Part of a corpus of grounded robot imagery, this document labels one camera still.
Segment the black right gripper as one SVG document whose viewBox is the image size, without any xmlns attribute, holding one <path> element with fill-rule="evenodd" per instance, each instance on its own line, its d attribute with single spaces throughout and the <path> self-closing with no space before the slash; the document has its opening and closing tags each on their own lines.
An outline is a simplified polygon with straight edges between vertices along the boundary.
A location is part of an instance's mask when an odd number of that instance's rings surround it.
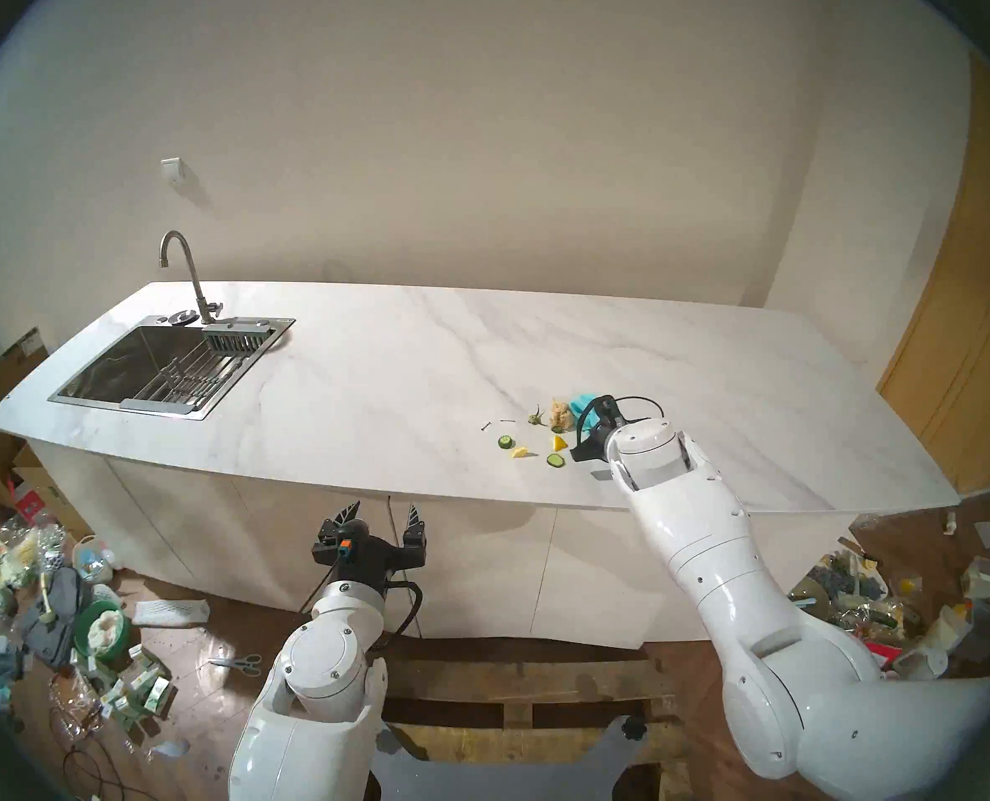
<svg viewBox="0 0 990 801">
<path fill-rule="evenodd" d="M 624 427 L 624 416 L 610 395 L 593 397 L 576 413 L 576 446 L 569 453 L 573 461 L 606 461 L 607 440 Z"/>
</svg>

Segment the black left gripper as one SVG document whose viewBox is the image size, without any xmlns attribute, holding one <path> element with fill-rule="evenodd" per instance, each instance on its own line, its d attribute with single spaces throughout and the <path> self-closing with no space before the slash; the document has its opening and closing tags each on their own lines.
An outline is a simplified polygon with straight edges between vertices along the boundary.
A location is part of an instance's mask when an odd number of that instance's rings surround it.
<svg viewBox="0 0 990 801">
<path fill-rule="evenodd" d="M 372 535 L 367 523 L 354 521 L 359 507 L 360 502 L 350 503 L 322 523 L 312 557 L 329 568 L 325 583 L 387 587 L 397 572 L 426 564 L 426 524 L 415 504 L 409 505 L 403 546 L 391 545 Z"/>
</svg>

